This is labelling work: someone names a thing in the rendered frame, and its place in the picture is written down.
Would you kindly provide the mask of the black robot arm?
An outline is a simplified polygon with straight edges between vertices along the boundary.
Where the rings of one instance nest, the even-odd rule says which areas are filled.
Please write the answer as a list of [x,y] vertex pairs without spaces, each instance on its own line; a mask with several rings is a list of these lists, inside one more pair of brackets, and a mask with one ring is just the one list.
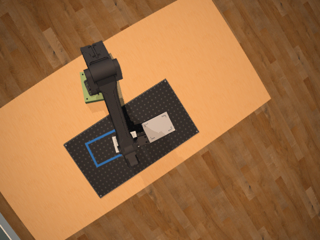
[[80,47],[80,51],[87,65],[83,71],[88,94],[93,96],[102,93],[115,129],[119,153],[123,155],[128,168],[135,167],[140,163],[135,151],[138,146],[148,144],[148,139],[146,134],[133,138],[129,132],[117,92],[117,81],[123,79],[120,64],[116,58],[111,58],[102,40]]

